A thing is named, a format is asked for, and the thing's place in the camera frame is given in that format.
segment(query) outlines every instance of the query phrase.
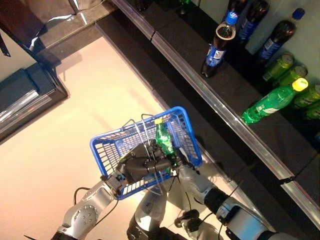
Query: blue shopping basket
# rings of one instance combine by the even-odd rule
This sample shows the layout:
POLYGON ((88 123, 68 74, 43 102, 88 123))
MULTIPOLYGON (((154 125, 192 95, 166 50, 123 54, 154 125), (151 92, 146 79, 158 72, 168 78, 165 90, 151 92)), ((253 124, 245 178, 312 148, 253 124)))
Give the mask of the blue shopping basket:
MULTIPOLYGON (((155 119, 162 118, 172 136, 172 143, 176 148, 183 148, 188 159, 194 166, 202 163, 202 157, 197 145, 187 112, 180 106, 173 107, 165 112, 125 125, 119 129, 95 136, 90 141, 90 147, 98 167, 103 175, 112 174, 120 160, 131 149, 142 142, 154 139, 156 136, 155 119)), ((171 176, 168 172, 161 172, 161 179, 166 180, 171 176)), ((157 184, 158 179, 153 174, 146 176, 141 181, 127 185, 119 200, 125 199, 143 189, 157 184)))

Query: tiled floor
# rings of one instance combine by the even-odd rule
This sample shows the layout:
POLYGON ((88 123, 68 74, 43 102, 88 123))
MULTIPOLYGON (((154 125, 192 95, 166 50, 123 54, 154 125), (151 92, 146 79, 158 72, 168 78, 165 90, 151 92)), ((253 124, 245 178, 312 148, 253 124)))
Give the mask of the tiled floor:
MULTIPOLYGON (((141 113, 164 110, 103 38, 63 60, 56 70, 70 97, 0 147, 1 239, 25 239, 23 235, 51 239, 73 204, 75 189, 99 181, 90 139, 128 119, 138 120, 141 113)), ((212 165, 205 164, 202 170, 227 194, 232 191, 212 165)), ((187 206, 180 191, 175 183, 162 225, 186 236, 173 225, 180 212, 176 205, 187 206)), ((139 192, 120 201, 86 239, 127 239, 129 221, 143 195, 139 192)), ((201 218, 209 213, 203 207, 199 210, 201 218)), ((207 222, 220 228, 215 216, 207 222)), ((223 229, 220 239, 228 239, 223 229)))

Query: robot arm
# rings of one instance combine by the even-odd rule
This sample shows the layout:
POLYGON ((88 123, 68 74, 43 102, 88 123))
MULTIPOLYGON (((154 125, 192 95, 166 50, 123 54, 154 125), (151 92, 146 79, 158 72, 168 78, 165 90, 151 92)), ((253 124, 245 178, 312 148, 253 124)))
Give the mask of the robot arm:
POLYGON ((101 212, 126 184, 127 180, 121 172, 116 171, 108 178, 102 177, 80 202, 65 213, 63 223, 52 240, 83 240, 95 227, 101 212))
POLYGON ((254 211, 217 188, 188 163, 187 157, 178 153, 178 176, 186 192, 208 207, 227 227, 232 240, 297 240, 285 233, 269 231, 267 224, 254 211))
POLYGON ((120 161, 115 172, 109 177, 102 176, 101 181, 91 188, 79 203, 65 214, 62 225, 52 240, 83 240, 95 227, 101 212, 121 194, 127 184, 140 181, 144 176, 171 167, 155 141, 146 147, 141 143, 132 149, 120 161))

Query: blue bottle cap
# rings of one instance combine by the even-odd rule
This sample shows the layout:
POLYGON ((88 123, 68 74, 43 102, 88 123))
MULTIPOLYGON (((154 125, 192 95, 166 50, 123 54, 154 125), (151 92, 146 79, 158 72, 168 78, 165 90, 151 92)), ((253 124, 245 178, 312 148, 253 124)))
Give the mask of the blue bottle cap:
POLYGON ((235 12, 233 11, 228 12, 228 15, 226 16, 226 19, 225 19, 227 24, 234 25, 236 24, 237 20, 238 20, 238 15, 235 12))
POLYGON ((305 15, 305 10, 301 7, 297 8, 293 13, 292 17, 296 20, 302 19, 302 17, 305 15))

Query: green bottle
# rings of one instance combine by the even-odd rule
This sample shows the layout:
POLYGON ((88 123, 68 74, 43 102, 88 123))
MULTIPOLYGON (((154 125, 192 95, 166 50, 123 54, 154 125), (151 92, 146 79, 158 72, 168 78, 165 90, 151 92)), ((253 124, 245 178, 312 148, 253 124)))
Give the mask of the green bottle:
POLYGON ((295 109, 304 108, 318 100, 320 100, 320 84, 313 84, 296 96, 293 100, 293 107, 295 109))
POLYGON ((262 78, 266 82, 274 82, 283 73, 285 73, 294 64, 295 58, 289 53, 285 52, 278 57, 269 67, 266 68, 265 74, 262 78))
POLYGON ((295 80, 304 78, 305 76, 307 76, 307 74, 308 69, 305 65, 301 64, 293 66, 290 70, 281 75, 277 81, 274 82, 274 86, 291 85, 295 80))
POLYGON ((180 2, 181 5, 188 5, 191 2, 191 0, 180 0, 180 2))
POLYGON ((316 101, 307 107, 304 118, 308 120, 320 120, 320 101, 316 101))
POLYGON ((249 107, 243 114, 242 119, 246 124, 254 124, 265 116, 275 113, 287 106, 295 97, 308 87, 308 81, 299 78, 291 86, 280 86, 272 90, 267 96, 259 100, 255 105, 249 107))
POLYGON ((154 120, 154 123, 156 125, 155 143, 160 145, 164 154, 175 154, 175 150, 171 142, 171 135, 168 132, 168 129, 165 128, 165 124, 163 123, 162 119, 157 118, 154 120))

